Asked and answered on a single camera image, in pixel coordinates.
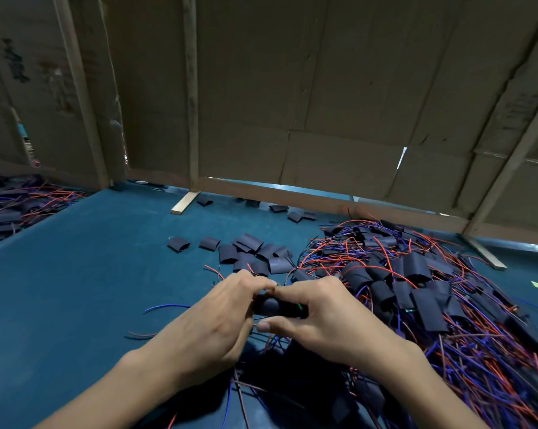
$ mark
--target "teal table surface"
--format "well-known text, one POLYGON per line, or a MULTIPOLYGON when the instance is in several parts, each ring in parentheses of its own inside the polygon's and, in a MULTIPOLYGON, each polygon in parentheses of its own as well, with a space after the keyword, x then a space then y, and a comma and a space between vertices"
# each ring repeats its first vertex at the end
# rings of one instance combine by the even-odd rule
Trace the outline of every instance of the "teal table surface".
MULTIPOLYGON (((315 222, 296 224, 286 213, 216 195, 207 207, 194 202, 184 214, 170 214, 182 196, 131 185, 105 190, 0 242, 0 428, 35 425, 140 346, 124 338, 126 331, 156 332, 182 310, 142 315, 144 309, 191 305, 204 296, 216 280, 204 264, 216 268, 218 253, 200 249, 202 237, 223 244, 247 232, 287 245, 296 258, 309 238, 322 235, 319 224, 347 219, 317 214, 315 222), (190 248, 173 252, 173 236, 190 248)), ((492 251, 508 271, 478 269, 538 305, 538 289, 529 283, 538 281, 538 254, 492 251)), ((230 270, 221 266, 223 274, 230 270)), ((282 282, 285 275, 272 277, 282 282)), ((529 312, 538 325, 538 312, 529 312)), ((215 409, 176 427, 221 428, 227 389, 223 394, 215 409)), ((244 400, 252 428, 279 427, 254 397, 244 400)), ((227 428, 244 427, 235 395, 227 428)))

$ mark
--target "right hand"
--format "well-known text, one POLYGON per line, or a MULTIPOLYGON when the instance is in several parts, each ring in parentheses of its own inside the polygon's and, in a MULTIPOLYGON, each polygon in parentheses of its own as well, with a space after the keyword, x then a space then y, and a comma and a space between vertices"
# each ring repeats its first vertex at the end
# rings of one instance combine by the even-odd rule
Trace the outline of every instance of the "right hand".
POLYGON ((306 319, 275 316, 259 321, 257 330, 298 341, 323 358, 365 371, 381 380, 394 375, 410 354, 422 352, 383 324, 336 277, 277 286, 270 293, 308 306, 306 319))

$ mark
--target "wooden support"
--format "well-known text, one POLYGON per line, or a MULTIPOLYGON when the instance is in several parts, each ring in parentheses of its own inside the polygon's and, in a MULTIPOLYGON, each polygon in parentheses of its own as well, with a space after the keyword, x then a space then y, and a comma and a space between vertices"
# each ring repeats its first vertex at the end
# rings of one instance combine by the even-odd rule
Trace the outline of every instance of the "wooden support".
POLYGON ((199 177, 199 114, 197 107, 196 0, 183 0, 185 74, 187 78, 187 129, 189 130, 189 188, 197 191, 199 177))
POLYGON ((53 0, 53 2, 58 17, 60 31, 62 33, 62 40, 64 41, 66 56, 68 57, 68 62, 70 64, 70 71, 72 72, 72 78, 74 79, 74 87, 76 88, 76 94, 80 104, 82 121, 86 127, 86 136, 90 151, 92 152, 98 187, 102 190, 110 186, 110 180, 104 162, 100 135, 96 124, 96 116, 88 92, 86 74, 82 63, 82 56, 80 54, 78 36, 76 35, 74 21, 72 20, 70 4, 68 0, 53 0))
POLYGON ((498 271, 505 271, 508 267, 505 266, 497 257, 495 257, 486 247, 481 245, 471 236, 461 235, 464 241, 466 241, 475 251, 477 251, 481 257, 487 260, 493 269, 498 271))
POLYGON ((184 210, 196 199, 201 191, 190 191, 172 208, 172 214, 182 215, 184 210))
POLYGON ((535 117, 531 120, 529 126, 521 136, 513 152, 509 156, 505 165, 501 169, 501 172, 495 178, 492 186, 487 191, 487 194, 480 203, 480 206, 475 211, 472 220, 468 223, 463 234, 466 236, 473 236, 479 230, 479 227, 483 224, 495 203, 505 190, 511 178, 519 168, 519 166, 525 161, 525 157, 530 149, 535 144, 538 137, 538 109, 535 117))

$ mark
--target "forearm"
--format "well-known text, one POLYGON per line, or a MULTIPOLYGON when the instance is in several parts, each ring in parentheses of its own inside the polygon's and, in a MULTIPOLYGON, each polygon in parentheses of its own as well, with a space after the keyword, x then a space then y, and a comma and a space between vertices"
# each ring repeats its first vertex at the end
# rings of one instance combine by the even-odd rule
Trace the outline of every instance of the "forearm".
POLYGON ((404 343, 401 359, 391 361, 394 365, 377 376, 415 423, 422 428, 487 428, 432 369, 422 351, 404 343))
POLYGON ((136 423, 175 393, 175 387, 162 386, 159 374, 139 357, 136 351, 126 354, 100 381, 35 429, 117 429, 136 423))

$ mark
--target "wire bundle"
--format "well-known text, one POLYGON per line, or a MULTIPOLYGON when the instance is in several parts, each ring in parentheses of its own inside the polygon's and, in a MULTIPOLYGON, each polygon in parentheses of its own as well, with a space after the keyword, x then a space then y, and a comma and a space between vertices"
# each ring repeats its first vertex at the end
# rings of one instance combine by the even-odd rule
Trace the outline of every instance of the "wire bundle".
POLYGON ((0 240, 88 196, 48 184, 39 175, 0 178, 0 240))
MULTIPOLYGON (((423 327, 416 310, 404 310, 393 303, 389 309, 393 316, 383 320, 402 337, 415 341, 446 384, 488 425, 538 427, 538 355, 524 346, 504 324, 494 321, 474 301, 474 295, 483 292, 491 295, 505 316, 523 324, 529 323, 528 316, 511 304, 494 283, 474 270, 469 259, 472 256, 453 252, 446 247, 446 244, 452 244, 448 241, 430 238, 391 223, 388 228, 384 222, 351 220, 333 228, 323 229, 325 234, 334 233, 328 233, 329 237, 310 240, 299 256, 298 269, 314 278, 329 274, 344 279, 341 273, 347 264, 360 262, 366 265, 371 259, 380 259, 381 254, 381 266, 372 267, 390 273, 387 278, 389 285, 392 278, 403 279, 413 288, 423 288, 423 283, 410 281, 396 273, 391 261, 396 263, 396 259, 412 252, 435 252, 451 265, 452 274, 436 270, 433 279, 451 285, 454 297, 465 312, 465 319, 451 318, 443 313, 449 331, 429 332, 423 327), (379 241, 374 247, 368 244, 367 248, 363 239, 359 238, 361 231, 370 231, 376 241, 381 238, 378 233, 389 235, 396 239, 396 244, 387 248, 379 241)), ((287 277, 286 284, 289 284, 292 274, 287 277)), ((367 308, 377 312, 369 285, 363 286, 356 297, 367 308)), ((354 370, 351 373, 354 379, 362 376, 354 370)), ((351 392, 358 395, 354 385, 351 392)))

